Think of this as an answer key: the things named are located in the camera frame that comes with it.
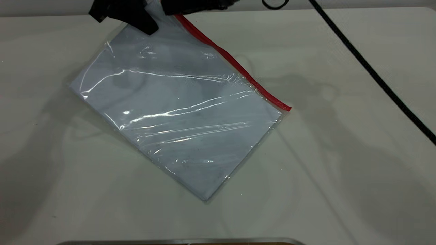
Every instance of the red zipper seal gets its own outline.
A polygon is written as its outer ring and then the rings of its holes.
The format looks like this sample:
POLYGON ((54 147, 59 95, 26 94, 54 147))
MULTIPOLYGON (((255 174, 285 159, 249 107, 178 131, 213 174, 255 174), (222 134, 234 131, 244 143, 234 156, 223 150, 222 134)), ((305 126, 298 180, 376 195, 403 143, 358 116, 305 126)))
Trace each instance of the red zipper seal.
POLYGON ((286 105, 281 102, 279 99, 270 94, 266 89, 264 89, 254 78, 239 64, 235 58, 233 58, 226 50, 216 45, 212 40, 210 40, 206 35, 204 35, 199 29, 197 29, 189 20, 187 20, 183 15, 176 14, 175 17, 179 20, 179 22, 188 30, 191 35, 193 35, 199 41, 212 46, 218 53, 220 53, 233 67, 241 73, 247 81, 249 81, 261 95, 263 95, 267 100, 269 100, 272 104, 283 109, 285 111, 290 111, 292 107, 286 105))

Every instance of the black cable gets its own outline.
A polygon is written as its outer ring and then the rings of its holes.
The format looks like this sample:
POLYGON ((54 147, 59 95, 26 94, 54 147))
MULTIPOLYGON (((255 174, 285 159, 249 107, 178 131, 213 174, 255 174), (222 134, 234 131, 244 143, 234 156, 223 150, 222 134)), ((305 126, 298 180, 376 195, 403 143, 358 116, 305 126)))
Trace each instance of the black cable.
POLYGON ((262 4, 263 4, 263 6, 269 8, 269 9, 272 9, 272 10, 281 9, 281 8, 283 8, 284 6, 286 6, 286 4, 288 4, 288 2, 289 2, 289 0, 285 0, 285 2, 284 2, 282 5, 280 5, 280 6, 278 6, 278 7, 273 7, 273 6, 271 6, 271 5, 268 5, 268 4, 265 2, 265 0, 262 0, 262 4))
POLYGON ((378 75, 378 73, 371 67, 371 65, 363 58, 363 56, 357 51, 353 44, 347 39, 347 37, 341 32, 336 24, 330 19, 330 17, 319 6, 316 0, 309 0, 318 14, 329 25, 337 37, 342 43, 350 50, 350 52, 356 57, 365 70, 371 75, 371 77, 377 82, 377 84, 383 89, 383 91, 392 99, 392 101, 403 111, 403 113, 429 138, 429 140, 436 146, 435 134, 406 106, 406 104, 395 94, 394 91, 386 84, 386 82, 378 75))

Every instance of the wrinkled plastic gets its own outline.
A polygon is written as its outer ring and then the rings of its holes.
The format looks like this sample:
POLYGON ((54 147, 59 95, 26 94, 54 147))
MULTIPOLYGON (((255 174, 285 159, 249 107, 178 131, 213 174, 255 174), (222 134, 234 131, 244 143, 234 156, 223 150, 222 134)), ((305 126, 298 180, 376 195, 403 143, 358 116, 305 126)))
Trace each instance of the wrinkled plastic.
POLYGON ((205 201, 282 111, 159 3, 146 9, 159 31, 125 27, 70 88, 205 201))

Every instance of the white tabletop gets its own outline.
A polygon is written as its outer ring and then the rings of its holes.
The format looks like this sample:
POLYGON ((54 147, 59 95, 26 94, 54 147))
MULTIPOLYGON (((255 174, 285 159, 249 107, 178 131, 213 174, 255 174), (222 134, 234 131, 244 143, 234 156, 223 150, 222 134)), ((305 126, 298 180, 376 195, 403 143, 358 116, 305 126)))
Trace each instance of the white tabletop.
MULTIPOLYGON (((329 13, 436 131, 436 12, 329 13)), ((118 21, 0 18, 0 244, 434 242, 436 148, 314 10, 188 18, 294 107, 208 204, 66 88, 118 21)))

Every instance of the plastic bag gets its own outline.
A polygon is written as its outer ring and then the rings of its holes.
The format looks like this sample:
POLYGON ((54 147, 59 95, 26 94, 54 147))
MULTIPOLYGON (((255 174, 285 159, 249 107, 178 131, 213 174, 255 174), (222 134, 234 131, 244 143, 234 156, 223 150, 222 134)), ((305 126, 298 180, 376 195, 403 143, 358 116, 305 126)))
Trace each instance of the plastic bag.
POLYGON ((249 82, 184 17, 165 16, 156 1, 146 9, 159 31, 128 25, 70 88, 206 201, 290 107, 249 82))

